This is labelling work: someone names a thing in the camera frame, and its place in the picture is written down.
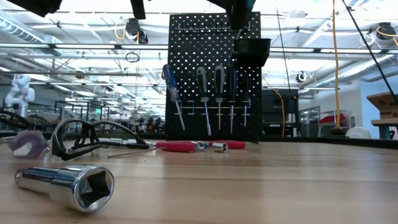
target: yellow cable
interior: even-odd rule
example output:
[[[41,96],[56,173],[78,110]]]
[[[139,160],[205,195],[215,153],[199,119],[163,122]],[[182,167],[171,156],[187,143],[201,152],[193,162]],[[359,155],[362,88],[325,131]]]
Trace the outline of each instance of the yellow cable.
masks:
[[[340,128],[340,102],[338,98],[338,73],[340,66],[338,65],[338,53],[337,53],[337,38],[336,38],[336,9],[335,0],[333,0],[333,42],[335,45],[335,60],[336,60],[336,81],[335,81],[335,95],[336,95],[336,127]]]
[[[269,88],[271,88],[280,98],[280,102],[282,103],[282,137],[285,136],[285,125],[286,125],[286,120],[285,120],[285,106],[284,106],[284,99],[283,97],[279,94],[278,91],[276,91],[268,82],[266,79],[264,79],[266,83],[268,84]]]
[[[122,37],[118,36],[118,32],[117,32],[117,29],[116,29],[117,26],[118,26],[118,24],[115,24],[115,25],[114,25],[114,35],[115,35],[116,38],[118,38],[119,40],[123,40],[124,37],[126,36],[126,25],[127,25],[127,22],[124,23],[124,29],[123,29],[123,36],[122,36]]]
[[[385,33],[381,32],[380,29],[381,29],[381,27],[378,27],[378,28],[376,29],[376,31],[377,31],[379,34],[381,34],[381,35],[385,35],[386,37],[392,37],[392,38],[394,39],[394,42],[395,42],[396,45],[398,46],[398,41],[397,41],[397,39],[396,39],[396,37],[398,37],[398,35],[385,34]]]

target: wall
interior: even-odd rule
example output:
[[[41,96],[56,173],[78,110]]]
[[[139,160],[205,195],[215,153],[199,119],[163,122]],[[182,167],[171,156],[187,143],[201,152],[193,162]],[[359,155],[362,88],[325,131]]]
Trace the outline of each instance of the wall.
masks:
[[[352,85],[341,85],[339,90],[340,109],[347,110],[349,116],[355,117],[355,125],[362,126],[361,106],[361,83],[354,82]],[[314,95],[313,100],[299,100],[300,110],[319,106],[321,112],[333,111],[336,109],[336,97],[334,91],[319,91]]]
[[[35,100],[33,103],[38,103],[45,106],[53,106],[55,101],[63,101],[65,100],[65,94],[60,91],[53,89],[46,89],[44,86],[35,85],[33,86],[35,90]],[[4,97],[6,97],[7,93],[11,87],[9,86],[0,86],[0,100],[1,106],[3,103]]]
[[[395,94],[398,94],[398,77],[387,78],[390,86]],[[361,101],[362,101],[362,117],[363,117],[363,127],[368,129],[371,133],[372,138],[379,139],[379,128],[372,125],[371,121],[375,119],[380,119],[379,110],[366,98],[369,95],[374,95],[378,93],[388,92],[388,88],[384,80],[379,80],[376,82],[362,83],[361,86]]]

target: ceiling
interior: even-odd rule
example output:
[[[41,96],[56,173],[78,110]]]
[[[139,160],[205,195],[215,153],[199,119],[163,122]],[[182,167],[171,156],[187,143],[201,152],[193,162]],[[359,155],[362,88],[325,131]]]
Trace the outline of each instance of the ceiling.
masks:
[[[45,18],[36,16],[5,0],[0,0],[0,10],[15,22],[21,23],[31,32],[41,36],[55,37],[68,44],[131,44],[132,40],[119,40],[115,36],[115,26],[118,35],[122,36],[124,23],[132,16],[130,1],[104,0],[101,4],[94,0],[63,0],[61,8]],[[261,12],[262,38],[272,39],[272,47],[281,46],[279,26],[276,13],[279,10],[279,21],[282,29],[284,47],[333,48],[331,32],[332,5],[329,0],[257,0],[254,10]],[[363,32],[373,28],[373,33],[367,35],[374,49],[397,48],[394,41],[373,39],[374,30],[379,22],[391,22],[398,27],[396,3],[394,0],[354,0],[353,15]],[[147,19],[140,21],[141,27],[147,32],[150,44],[167,44],[169,15],[176,13],[211,13],[223,12],[222,8],[205,0],[151,0],[145,1]],[[336,1],[336,32],[338,48],[365,49],[360,43],[358,31],[345,11],[341,1]],[[20,38],[0,31],[2,42],[24,42]],[[11,53],[21,57],[11,58]],[[91,82],[91,83],[140,83],[164,84],[161,79],[161,68],[167,63],[166,50],[141,50],[141,61],[130,63],[124,60],[128,51],[115,50],[64,50],[61,57],[37,52],[32,49],[0,49],[0,57],[7,60],[0,62],[3,70],[54,70],[57,72],[98,72],[112,73],[111,76],[86,76],[79,79],[74,76],[47,76],[49,82]],[[287,85],[285,62],[282,54],[271,54],[262,68],[263,78],[271,85]],[[341,55],[340,67],[357,61],[370,60],[369,55]],[[334,54],[287,54],[287,70],[290,84],[296,85],[295,76],[300,72],[312,74],[321,79],[333,73],[335,68]],[[102,87],[94,86],[64,86],[69,90],[96,92],[96,95],[110,96]],[[146,100],[137,105],[145,107],[146,111],[164,114],[165,87],[152,88],[148,86],[117,86],[116,92],[123,98],[138,96]]]

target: blue screwdriver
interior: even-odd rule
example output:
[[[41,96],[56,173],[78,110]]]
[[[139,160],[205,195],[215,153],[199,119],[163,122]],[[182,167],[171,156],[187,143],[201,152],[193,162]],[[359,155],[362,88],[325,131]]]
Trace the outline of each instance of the blue screwdriver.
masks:
[[[170,99],[175,103],[175,106],[177,107],[177,113],[180,116],[182,129],[185,131],[184,120],[182,119],[180,106],[178,105],[178,100],[180,99],[180,96],[178,95],[177,92],[177,83],[175,82],[174,71],[170,65],[163,66],[163,75],[164,78],[166,79],[167,89],[170,92]]]

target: black tool holder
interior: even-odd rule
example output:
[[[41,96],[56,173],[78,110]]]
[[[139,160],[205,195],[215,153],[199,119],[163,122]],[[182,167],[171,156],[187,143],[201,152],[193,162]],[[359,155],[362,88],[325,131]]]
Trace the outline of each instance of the black tool holder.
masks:
[[[174,139],[235,139],[256,141],[262,134],[261,67],[238,67],[236,102],[234,104],[233,133],[230,134],[229,106],[224,86],[221,103],[221,130],[218,130],[218,102],[214,81],[215,68],[222,65],[227,71],[237,30],[230,30],[228,17],[216,14],[177,14],[170,16],[168,63],[173,68],[180,95],[180,110],[186,130],[182,130],[175,103],[167,93],[165,132],[167,140]],[[259,12],[252,12],[251,20],[241,31],[242,39],[261,38]],[[197,68],[205,67],[208,80],[208,113],[212,135],[208,136],[204,104],[197,82]],[[247,125],[244,127],[243,74],[249,75],[250,103]]]

